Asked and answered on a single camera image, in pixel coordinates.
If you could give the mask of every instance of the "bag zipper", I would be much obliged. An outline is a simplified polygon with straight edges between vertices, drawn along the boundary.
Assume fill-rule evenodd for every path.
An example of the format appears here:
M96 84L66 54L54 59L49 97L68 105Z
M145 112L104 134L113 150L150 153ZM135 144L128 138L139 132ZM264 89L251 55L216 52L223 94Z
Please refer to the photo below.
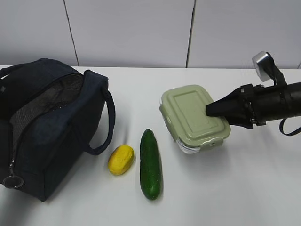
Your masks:
M61 81L62 79L64 79L65 77L67 76L72 76L72 75L81 75L82 76L82 84L81 84L81 87L80 87L80 90L82 89L83 85L84 85L84 76L81 74L81 73L74 73L74 74L68 74L66 76L63 76L59 79L57 79L56 81L50 83L49 85L47 85L43 90L39 91L36 95L34 95L32 97L32 99L38 97L39 95L41 95L43 92L45 92L47 89L49 89L54 83L56 82L59 82ZM19 177L19 176L16 176L14 174L14 167L15 167L15 161L16 161L16 156L17 156L17 151L19 149L19 146L21 144L21 141L23 140L23 137L24 137L24 134L25 132L28 130L28 128L37 120L37 118L49 113L50 111L48 112L45 112L45 113L42 113L40 115L38 115L37 117L35 117L33 120L30 121L30 123L28 123L28 125L23 129L18 141L17 141L17 145L16 145L16 149L13 151L12 150L12 156L11 156L11 161L10 161L10 164L8 166L8 170L9 170L9 173L10 175L6 178L3 179L3 185L6 187L6 188L14 188L14 189L17 189L19 187L21 187L24 183L24 179Z

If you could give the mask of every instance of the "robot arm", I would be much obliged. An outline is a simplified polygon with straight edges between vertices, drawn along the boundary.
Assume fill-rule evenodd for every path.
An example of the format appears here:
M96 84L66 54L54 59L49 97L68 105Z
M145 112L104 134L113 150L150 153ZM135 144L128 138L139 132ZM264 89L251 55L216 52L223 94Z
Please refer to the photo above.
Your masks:
M260 52L253 58L256 72L262 81L272 79L274 85L263 87L252 84L235 89L226 97L206 106L208 116L224 116L230 125L253 129L266 125L267 121L283 119L280 131L287 118L301 115L301 82L287 84L273 58L267 52ZM301 128L287 136L301 132Z

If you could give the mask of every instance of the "white wall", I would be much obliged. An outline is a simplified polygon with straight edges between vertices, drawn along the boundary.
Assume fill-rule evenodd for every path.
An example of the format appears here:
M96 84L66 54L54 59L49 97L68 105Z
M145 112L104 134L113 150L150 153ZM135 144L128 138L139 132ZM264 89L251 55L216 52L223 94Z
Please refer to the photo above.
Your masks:
M193 0L67 0L85 66L185 67Z
M197 0L189 67L249 68L264 50L298 68L300 10L300 0Z
M63 0L3 0L0 65L42 57L77 65Z
M301 61L301 0L196 0L188 67L250 68L269 51ZM185 67L194 0L66 0L79 64ZM0 65L77 65L63 0L0 4Z

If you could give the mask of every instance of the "bag handle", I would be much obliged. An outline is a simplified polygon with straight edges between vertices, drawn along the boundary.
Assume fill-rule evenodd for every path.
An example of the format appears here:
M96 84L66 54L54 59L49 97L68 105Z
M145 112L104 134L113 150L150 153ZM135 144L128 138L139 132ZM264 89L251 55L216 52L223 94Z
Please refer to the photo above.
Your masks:
M28 63L25 63L25 64L19 64L19 65L13 65L13 66L10 66L10 67L6 67L6 68L2 68L0 70L0 78L3 78L5 77L6 75L12 73L13 71L15 70L18 70L22 67L24 67L25 65L27 65Z
M79 144L81 145L84 152L88 152L91 155L99 155L102 152L104 152L104 150L109 146L113 137L113 131L115 126L116 113L115 113L115 105L114 105L112 95L110 94L108 89L103 86L101 88L101 92L107 104L108 115L109 115L109 133L105 142L97 148L91 148L91 146L86 141L84 141L81 131L77 127L75 127L75 133L78 137Z

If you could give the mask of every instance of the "zipper pull ring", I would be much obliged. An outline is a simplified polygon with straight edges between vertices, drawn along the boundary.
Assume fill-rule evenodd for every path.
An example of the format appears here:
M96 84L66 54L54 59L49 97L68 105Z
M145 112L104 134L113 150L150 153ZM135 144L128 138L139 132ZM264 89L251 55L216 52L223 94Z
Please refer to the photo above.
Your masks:
M11 161L11 163L9 164L9 173L10 176L6 177L3 179L2 183L6 188L19 188L23 185L24 180L22 177L19 176L15 176L14 175L14 171L13 171L13 167L14 167L14 162L15 160L13 159Z

